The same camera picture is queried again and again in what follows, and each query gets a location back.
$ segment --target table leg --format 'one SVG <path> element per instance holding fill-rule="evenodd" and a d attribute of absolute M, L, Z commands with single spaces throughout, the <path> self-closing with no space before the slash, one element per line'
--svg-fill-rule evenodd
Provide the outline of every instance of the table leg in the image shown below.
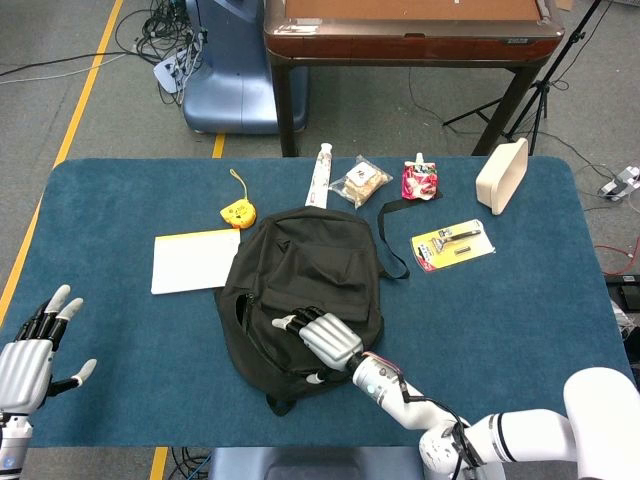
<path fill-rule="evenodd" d="M 531 84 L 538 76 L 540 68 L 542 68 L 541 65 L 536 65 L 518 69 L 504 97 L 502 97 L 502 101 L 491 117 L 487 127 L 484 129 L 484 132 L 482 132 L 482 136 L 480 140 L 478 140 L 472 155 L 489 155 L 498 138 L 502 135 L 504 127 L 506 127 L 513 112 L 518 108 L 527 90 L 529 90 L 529 87 L 531 87 Z"/>
<path fill-rule="evenodd" d="M 280 148 L 283 157 L 298 155 L 293 134 L 293 100 L 291 98 L 290 68 L 287 65 L 272 65 L 273 93 L 276 100 Z"/>

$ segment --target razor package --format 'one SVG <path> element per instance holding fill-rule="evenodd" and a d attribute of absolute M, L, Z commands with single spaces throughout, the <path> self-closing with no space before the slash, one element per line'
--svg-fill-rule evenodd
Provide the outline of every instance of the razor package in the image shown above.
<path fill-rule="evenodd" d="M 469 220 L 411 238 L 411 249 L 425 272 L 494 253 L 480 220 Z"/>

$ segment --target razor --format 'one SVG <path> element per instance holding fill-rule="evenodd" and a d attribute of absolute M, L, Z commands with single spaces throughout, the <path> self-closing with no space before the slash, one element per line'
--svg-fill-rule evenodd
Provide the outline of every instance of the razor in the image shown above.
<path fill-rule="evenodd" d="M 468 232 L 458 233 L 457 235 L 450 235 L 442 238 L 434 237 L 431 239 L 431 243 L 433 243 L 433 247 L 436 249 L 436 252 L 440 253 L 444 250 L 447 243 L 457 242 L 463 238 L 473 237 L 474 235 L 479 235 L 481 233 L 482 230 L 469 230 Z"/>

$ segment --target red cable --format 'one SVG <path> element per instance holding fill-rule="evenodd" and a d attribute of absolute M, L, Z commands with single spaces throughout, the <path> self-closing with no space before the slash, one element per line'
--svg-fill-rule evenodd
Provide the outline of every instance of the red cable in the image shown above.
<path fill-rule="evenodd" d="M 629 252 L 622 250 L 620 248 L 611 247 L 609 245 L 594 245 L 593 248 L 605 248 L 607 250 L 613 250 L 614 252 L 622 253 L 627 257 L 629 256 Z M 624 267 L 622 270 L 619 270 L 617 272 L 605 272 L 603 270 L 602 273 L 604 273 L 605 275 L 621 275 L 625 272 L 628 272 L 629 270 L 631 270 L 631 267 L 633 267 L 633 264 L 636 263 L 638 250 L 640 250 L 640 237 L 638 237 L 636 240 L 636 248 L 633 249 L 633 254 L 631 254 L 631 260 L 629 261 L 626 267 Z"/>

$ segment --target backpack zipper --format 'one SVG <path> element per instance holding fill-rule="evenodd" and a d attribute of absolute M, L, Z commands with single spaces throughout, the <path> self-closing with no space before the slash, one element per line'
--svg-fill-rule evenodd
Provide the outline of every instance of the backpack zipper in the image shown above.
<path fill-rule="evenodd" d="M 271 355 L 269 355 L 267 353 L 267 351 L 264 349 L 264 347 L 262 345 L 260 345 L 255 338 L 253 338 L 253 335 L 249 332 L 249 327 L 250 327 L 250 323 L 251 323 L 251 309 L 253 308 L 253 305 L 255 304 L 255 296 L 253 295 L 253 293 L 247 293 L 245 295 L 245 297 L 247 298 L 247 303 L 244 307 L 244 315 L 245 315 L 245 321 L 243 322 L 243 330 L 245 335 L 249 338 L 249 341 L 251 341 L 251 343 L 253 344 L 254 348 L 258 351 L 258 353 L 260 353 L 262 355 L 262 357 L 267 361 L 267 363 L 269 365 L 271 365 L 273 368 L 277 369 L 279 372 L 281 373 L 285 373 L 285 374 L 291 374 L 291 372 L 283 369 L 280 365 L 278 365 L 275 360 L 271 357 Z"/>
<path fill-rule="evenodd" d="M 250 314 L 251 314 L 251 310 L 253 309 L 253 306 L 255 305 L 255 296 L 253 293 L 250 292 L 250 293 L 247 293 L 245 297 L 247 299 L 247 303 L 245 304 L 245 307 L 244 307 L 245 321 L 242 324 L 242 328 L 244 330 L 245 335 L 249 338 L 249 341 L 251 342 L 251 344 L 258 351 L 258 353 L 262 355 L 262 357 L 266 360 L 266 362 L 269 365 L 271 365 L 273 368 L 278 370 L 279 372 L 284 373 L 285 375 L 292 375 L 294 377 L 306 377 L 309 374 L 316 373 L 317 370 L 314 370 L 314 369 L 300 371 L 300 372 L 292 372 L 290 370 L 285 370 L 284 368 L 282 368 L 280 365 L 276 363 L 273 357 L 264 349 L 264 347 L 260 343 L 258 343 L 255 340 L 255 338 L 253 338 L 253 335 L 249 332 L 249 327 L 251 323 Z"/>

